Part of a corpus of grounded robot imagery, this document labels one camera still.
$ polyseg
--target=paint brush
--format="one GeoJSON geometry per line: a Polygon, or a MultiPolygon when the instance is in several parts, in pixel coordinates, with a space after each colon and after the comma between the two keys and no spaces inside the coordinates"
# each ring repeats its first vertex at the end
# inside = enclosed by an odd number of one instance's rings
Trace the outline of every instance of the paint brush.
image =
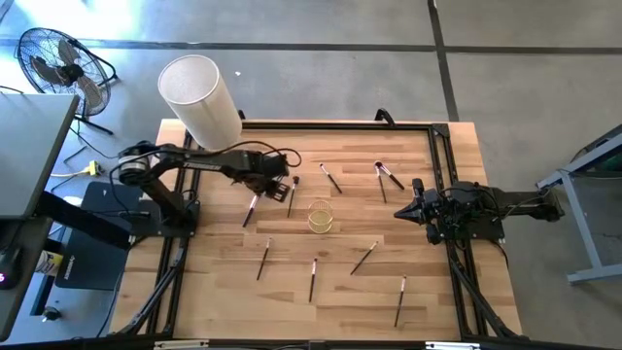
{"type": "Polygon", "coordinates": [[[309,289],[309,302],[313,298],[313,288],[315,287],[315,268],[318,264],[318,258],[313,259],[313,269],[311,270],[311,289],[309,289]]]}
{"type": "Polygon", "coordinates": [[[292,185],[292,194],[290,194],[290,207],[288,208],[288,218],[290,216],[290,213],[292,213],[292,201],[294,201],[295,186],[298,185],[298,182],[300,182],[300,178],[297,176],[294,176],[294,184],[292,185]]]}
{"type": "Polygon", "coordinates": [[[374,164],[374,168],[376,168],[376,177],[378,178],[378,182],[380,183],[380,192],[382,193],[382,199],[387,202],[387,195],[385,194],[385,187],[382,185],[382,177],[380,176],[380,167],[374,164]]]}
{"type": "Polygon", "coordinates": [[[365,253],[365,255],[363,256],[363,258],[359,261],[359,263],[357,263],[357,265],[354,267],[354,269],[352,270],[352,272],[350,272],[350,275],[352,276],[354,274],[354,272],[359,268],[359,266],[361,266],[361,264],[365,261],[365,259],[367,259],[367,257],[369,256],[369,254],[371,254],[371,252],[374,250],[374,248],[376,248],[376,246],[378,245],[378,241],[376,241],[374,244],[371,245],[371,247],[369,247],[369,250],[367,251],[367,253],[365,253]]]}
{"type": "Polygon", "coordinates": [[[376,160],[375,162],[376,166],[379,167],[382,171],[384,171],[387,175],[389,175],[389,178],[402,190],[405,190],[404,185],[401,184],[401,182],[397,179],[397,177],[395,177],[391,171],[389,171],[389,169],[380,161],[380,160],[376,160]]]}
{"type": "Polygon", "coordinates": [[[251,220],[251,216],[253,215],[253,212],[255,212],[255,206],[257,205],[257,202],[258,202],[260,197],[261,197],[260,194],[256,194],[253,197],[253,200],[251,201],[251,206],[249,207],[249,212],[246,214],[246,218],[244,218],[244,223],[242,224],[242,228],[245,228],[246,225],[251,220]]]}
{"type": "Polygon", "coordinates": [[[406,288],[406,275],[401,279],[401,291],[399,292],[399,302],[397,303],[396,322],[393,327],[397,327],[397,320],[399,320],[399,312],[401,310],[401,301],[404,299],[404,288],[406,288]]]}
{"type": "Polygon", "coordinates": [[[322,168],[322,171],[324,171],[325,174],[327,174],[328,179],[332,182],[332,184],[337,188],[337,190],[339,191],[339,193],[343,193],[341,191],[341,189],[339,188],[339,185],[337,185],[337,182],[334,181],[334,179],[332,178],[332,176],[330,176],[330,173],[324,168],[324,164],[320,163],[320,167],[322,168]]]}
{"type": "Polygon", "coordinates": [[[263,265],[265,264],[265,258],[268,256],[268,250],[270,249],[270,240],[272,237],[268,237],[267,243],[265,243],[265,252],[263,252],[263,259],[261,259],[261,266],[259,267],[259,273],[257,274],[257,280],[261,277],[261,272],[263,271],[263,265]]]}

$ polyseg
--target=fan grille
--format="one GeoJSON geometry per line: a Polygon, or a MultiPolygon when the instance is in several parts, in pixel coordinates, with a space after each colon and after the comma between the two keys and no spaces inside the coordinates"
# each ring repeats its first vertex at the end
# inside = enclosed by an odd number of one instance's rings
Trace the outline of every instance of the fan grille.
{"type": "Polygon", "coordinates": [[[108,80],[106,71],[103,69],[97,58],[83,49],[82,44],[65,33],[47,28],[28,29],[21,35],[21,38],[19,38],[19,43],[17,45],[17,60],[19,61],[19,66],[30,84],[39,92],[68,93],[80,96],[80,104],[78,105],[77,110],[80,114],[84,111],[85,116],[97,115],[101,113],[104,108],[106,108],[106,105],[108,105],[108,102],[110,101],[110,85],[108,83],[103,84],[103,82],[108,80]],[[32,67],[30,57],[41,57],[50,67],[65,66],[65,63],[58,54],[58,42],[60,40],[68,42],[69,45],[71,45],[80,55],[80,58],[76,59],[75,63],[83,69],[86,77],[91,78],[99,86],[102,100],[98,105],[93,106],[91,103],[88,103],[85,93],[77,86],[77,83],[74,83],[69,87],[51,84],[41,78],[32,67]]]}

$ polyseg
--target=wooden table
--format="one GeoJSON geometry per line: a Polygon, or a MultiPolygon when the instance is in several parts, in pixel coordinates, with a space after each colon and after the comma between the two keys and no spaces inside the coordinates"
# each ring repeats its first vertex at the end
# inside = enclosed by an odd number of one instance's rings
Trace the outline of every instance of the wooden table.
{"type": "MultiPolygon", "coordinates": [[[[486,184],[473,123],[453,122],[449,127],[458,176],[486,184]]],[[[179,121],[162,121],[157,143],[182,145],[184,133],[179,121]]],[[[414,177],[423,179],[427,188],[433,187],[425,132],[244,130],[242,137],[302,154],[302,165],[291,169],[291,176],[300,176],[292,216],[287,218],[287,201],[262,199],[243,228],[253,194],[243,185],[231,186],[222,174],[201,174],[201,214],[196,236],[190,241],[176,338],[459,337],[445,247],[429,244],[423,227],[394,219],[393,213],[411,202],[412,188],[400,191],[386,179],[388,203],[384,204],[373,168],[373,162],[380,159],[406,187],[411,187],[414,177]],[[320,162],[343,194],[328,181],[320,162]],[[307,207],[317,199],[328,201],[333,208],[334,225],[326,234],[313,233],[307,226],[307,207]],[[256,281],[269,236],[273,240],[267,263],[256,281]],[[379,241],[378,247],[356,275],[350,276],[374,241],[379,241]],[[318,257],[318,271],[309,303],[314,257],[318,257]],[[408,281],[399,326],[394,328],[402,274],[408,281]]],[[[287,184],[291,184],[291,176],[284,180],[287,184]]],[[[172,188],[175,178],[176,171],[170,171],[161,180],[172,188]]],[[[126,325],[152,291],[161,245],[162,239],[149,238],[130,252],[111,331],[126,325]]],[[[519,333],[501,252],[485,241],[474,241],[473,251],[482,293],[519,333]]],[[[466,305],[472,313],[469,299],[466,305]]],[[[160,319],[165,311],[166,302],[160,319]]],[[[469,322],[474,325],[472,317],[469,322]]]]}

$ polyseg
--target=white paper tube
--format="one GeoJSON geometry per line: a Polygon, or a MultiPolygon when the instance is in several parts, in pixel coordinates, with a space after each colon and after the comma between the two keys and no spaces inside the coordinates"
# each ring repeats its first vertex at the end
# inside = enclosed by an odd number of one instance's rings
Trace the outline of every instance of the white paper tube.
{"type": "Polygon", "coordinates": [[[191,54],[173,60],[160,73],[157,89],[200,146],[214,151],[240,140],[242,122],[210,58],[191,54]]]}

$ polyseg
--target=gray floor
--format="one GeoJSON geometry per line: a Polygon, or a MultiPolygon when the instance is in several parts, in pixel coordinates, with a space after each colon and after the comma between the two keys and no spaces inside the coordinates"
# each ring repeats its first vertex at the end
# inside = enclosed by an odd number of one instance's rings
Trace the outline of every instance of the gray floor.
{"type": "MultiPolygon", "coordinates": [[[[436,3],[447,45],[622,46],[622,5],[615,0],[436,3]]],[[[35,25],[93,39],[433,44],[425,0],[16,0],[0,23],[0,38],[16,38],[35,25]],[[56,16],[59,3],[78,19],[56,16]]],[[[0,48],[0,84],[32,91],[13,49],[0,48]]],[[[154,140],[159,120],[173,117],[157,93],[156,79],[167,62],[188,53],[218,62],[238,108],[251,119],[369,120],[376,108],[385,107],[398,120],[447,121],[434,52],[96,52],[121,75],[110,105],[93,119],[111,127],[116,137],[85,131],[109,155],[136,141],[154,140]]],[[[532,189],[579,148],[622,122],[622,55],[449,54],[448,62],[460,119],[476,124],[492,185],[532,189]]],[[[61,157],[78,147],[70,135],[61,157]]],[[[113,165],[87,151],[55,170],[79,170],[91,159],[113,165]]],[[[58,194],[82,195],[88,181],[76,179],[58,194]]],[[[620,347],[622,280],[576,287],[566,282],[567,273],[589,267],[572,217],[556,224],[510,218],[505,228],[524,333],[540,340],[620,347]]],[[[610,261],[622,260],[620,250],[608,254],[610,261]]],[[[10,341],[24,341],[33,330],[41,340],[93,336],[110,297],[54,289],[51,300],[58,300],[65,320],[41,324],[26,312],[10,341]]]]}

